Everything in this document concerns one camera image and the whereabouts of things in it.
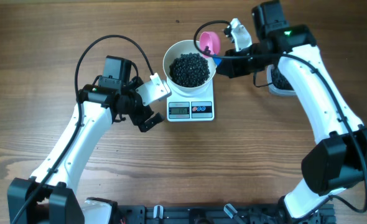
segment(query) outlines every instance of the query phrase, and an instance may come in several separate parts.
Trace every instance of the wooden surface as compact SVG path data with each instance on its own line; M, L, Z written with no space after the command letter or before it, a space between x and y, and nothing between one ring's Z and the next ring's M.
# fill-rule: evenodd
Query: wooden surface
M45 159L73 112L73 74L84 49L106 34L122 34L144 49L162 77L174 43L204 22L238 17L256 42L251 9L260 1L121 1L0 5L0 223L8 222L6 191ZM352 110L367 125L367 1L283 1L291 24L307 24ZM222 26L208 30L220 31ZM223 50L233 48L223 38ZM85 57L79 86L101 74L105 57L149 71L135 46L105 40ZM265 82L264 73L259 82ZM214 81L216 118L164 121L140 133L130 120L114 124L87 163L78 200L103 197L123 205L275 203L302 178L300 162L314 147L297 98L272 96L252 77ZM165 102L152 105L165 114ZM358 207L363 185L343 194ZM367 223L335 202L338 223Z

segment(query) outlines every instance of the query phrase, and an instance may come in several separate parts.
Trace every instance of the wooden table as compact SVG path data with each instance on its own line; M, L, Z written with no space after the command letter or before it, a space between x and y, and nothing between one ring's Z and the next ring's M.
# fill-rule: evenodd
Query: wooden table
M106 34L141 45L162 77L174 43L193 38L204 22L238 17L257 42L251 9L260 1L120 1L0 5L0 223L8 222L6 191L46 158L73 112L73 74L84 49ZM323 61L352 110L367 125L367 1L283 1L291 24L307 24ZM207 30L220 31L223 26ZM223 50L233 45L223 38ZM146 64L125 40L105 40L85 57L79 86L103 71L105 57ZM264 73L259 82L265 82ZM87 163L78 200L89 196L123 205L275 203L302 178L300 163L314 147L297 98L255 88L252 77L214 82L216 118L164 121L140 133L130 120L114 124ZM165 102L152 105L165 114ZM357 207L363 184L343 196ZM339 202L338 223L367 223Z

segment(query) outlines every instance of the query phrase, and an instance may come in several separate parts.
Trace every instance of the container of black beans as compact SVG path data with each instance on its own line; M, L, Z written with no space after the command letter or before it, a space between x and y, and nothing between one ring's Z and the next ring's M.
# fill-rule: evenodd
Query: container of black beans
M212 80L216 65L212 58L202 57L192 40L183 40L165 53L163 69L171 81L169 84L190 92L206 86Z

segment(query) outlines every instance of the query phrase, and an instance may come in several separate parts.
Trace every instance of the plastic container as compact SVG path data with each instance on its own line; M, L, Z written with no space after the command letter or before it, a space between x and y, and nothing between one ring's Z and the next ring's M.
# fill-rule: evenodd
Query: plastic container
M163 70L164 70L164 73L167 79L171 81L174 87L186 93L190 93L192 91L199 90L203 88L205 85L207 85L210 82L210 80L213 79L215 75L215 69L216 69L214 60L212 58L206 58L206 60L208 61L208 69L210 71L210 77L202 85L196 86L196 87L183 87L183 86L180 86L174 83L170 76L170 65L172 64L174 59L181 57L181 54L189 54L189 53L193 53L193 54L199 53L200 54L200 52L193 45L193 40L183 40L171 46L168 49L168 51L165 53L164 59L163 59Z
M273 68L274 68L274 66L270 65L266 69L266 80L267 80L268 83L272 82L272 69ZM281 90L278 87L276 87L275 85L273 85L273 83L270 84L268 87L269 87L269 92L272 93L273 95L277 95L277 96L296 96L294 90Z

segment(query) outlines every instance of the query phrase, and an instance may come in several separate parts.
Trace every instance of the bowl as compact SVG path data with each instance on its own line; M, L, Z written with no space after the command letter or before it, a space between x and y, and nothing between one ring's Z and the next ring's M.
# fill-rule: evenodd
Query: bowl
M191 91L196 91L199 90L201 88L203 88L204 86L206 86L214 77L215 75L215 69L216 69L216 65L215 62L212 58L206 58L207 62L208 62L208 69L210 71L210 77L200 86L196 86L196 87L184 87L184 86L180 86L176 83L174 83L172 81L172 78L170 76L170 65L172 64L172 62L176 59L181 57L181 54L189 54L189 53L199 53L200 55L202 55L194 46L193 44L193 40L183 40L180 41L176 44L174 44L173 46L171 46L168 51L165 53L164 55L164 59L163 59L163 70L164 73L167 77L167 79L169 79L171 81L171 83L173 84L174 87L178 88L179 90L182 90L184 92L191 92Z

